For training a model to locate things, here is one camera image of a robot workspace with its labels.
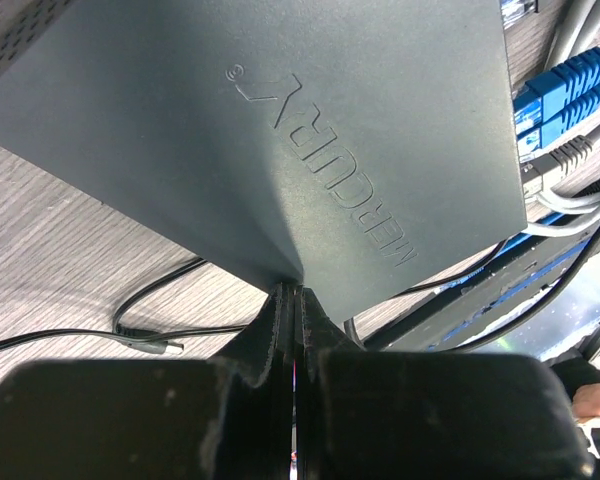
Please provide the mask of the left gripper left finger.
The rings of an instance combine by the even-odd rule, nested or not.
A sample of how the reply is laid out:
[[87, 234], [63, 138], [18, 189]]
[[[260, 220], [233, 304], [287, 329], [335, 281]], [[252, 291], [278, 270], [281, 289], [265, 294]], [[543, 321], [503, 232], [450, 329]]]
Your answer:
[[30, 362], [0, 384], [0, 479], [285, 479], [296, 290], [206, 360]]

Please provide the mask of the black network switch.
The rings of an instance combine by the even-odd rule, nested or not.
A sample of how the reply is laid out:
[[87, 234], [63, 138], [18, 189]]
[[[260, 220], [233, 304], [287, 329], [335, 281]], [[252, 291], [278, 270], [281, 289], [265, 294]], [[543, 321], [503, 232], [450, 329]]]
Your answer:
[[34, 1], [0, 146], [335, 321], [526, 225], [496, 1]]

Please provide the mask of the bare human hand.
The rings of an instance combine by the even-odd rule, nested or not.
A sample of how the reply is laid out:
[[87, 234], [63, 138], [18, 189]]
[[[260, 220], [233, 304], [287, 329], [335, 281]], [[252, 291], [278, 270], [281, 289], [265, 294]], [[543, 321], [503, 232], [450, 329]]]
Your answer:
[[600, 383], [580, 387], [573, 397], [572, 410], [578, 419], [600, 418]]

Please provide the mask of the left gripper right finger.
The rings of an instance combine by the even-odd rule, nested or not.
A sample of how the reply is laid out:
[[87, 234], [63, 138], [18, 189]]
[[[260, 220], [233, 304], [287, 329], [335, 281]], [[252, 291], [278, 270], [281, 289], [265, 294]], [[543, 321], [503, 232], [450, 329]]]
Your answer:
[[517, 354], [368, 352], [300, 288], [302, 479], [590, 479], [561, 382]]

